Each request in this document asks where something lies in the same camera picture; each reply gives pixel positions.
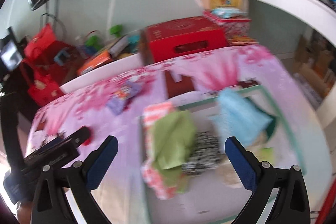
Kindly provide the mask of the person's left hand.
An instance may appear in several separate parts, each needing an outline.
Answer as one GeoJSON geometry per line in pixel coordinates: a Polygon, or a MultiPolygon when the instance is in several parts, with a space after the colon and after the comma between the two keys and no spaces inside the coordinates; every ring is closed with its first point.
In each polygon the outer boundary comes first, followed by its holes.
{"type": "Polygon", "coordinates": [[[20,224],[31,223],[31,212],[33,208],[32,202],[18,202],[17,203],[17,220],[20,224]]]}

